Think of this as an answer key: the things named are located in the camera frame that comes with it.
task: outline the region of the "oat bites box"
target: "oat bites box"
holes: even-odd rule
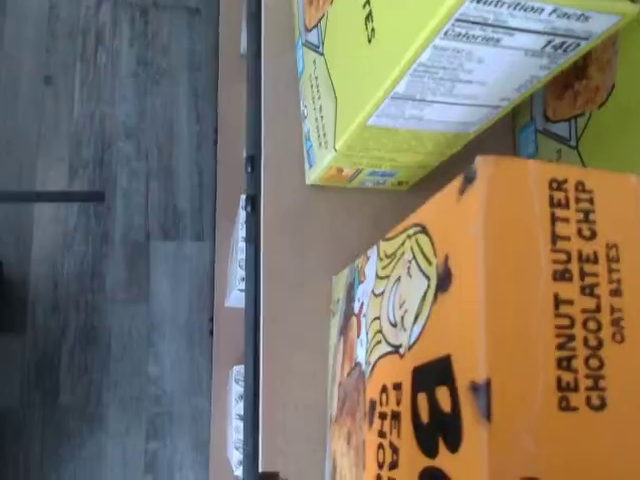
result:
[[[327,478],[640,478],[639,195],[481,158],[334,277]]]
[[[629,0],[293,0],[307,183],[404,189],[637,14]]]
[[[518,152],[640,173],[640,17],[516,110]]]

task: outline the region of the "orange box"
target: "orange box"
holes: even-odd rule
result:
[[[481,158],[335,276],[326,477],[639,479],[639,198]]]

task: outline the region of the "nutrition facts label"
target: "nutrition facts label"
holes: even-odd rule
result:
[[[473,132],[620,19],[548,3],[468,0],[368,125]]]

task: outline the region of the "tan tabletop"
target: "tan tabletop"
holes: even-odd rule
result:
[[[407,193],[306,186],[291,2],[265,0],[263,28],[261,465],[312,480],[324,475],[332,276],[476,154],[513,153],[513,133],[499,122]]]

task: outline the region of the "wooden floor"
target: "wooden floor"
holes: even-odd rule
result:
[[[208,478],[211,3],[0,0],[2,479]]]

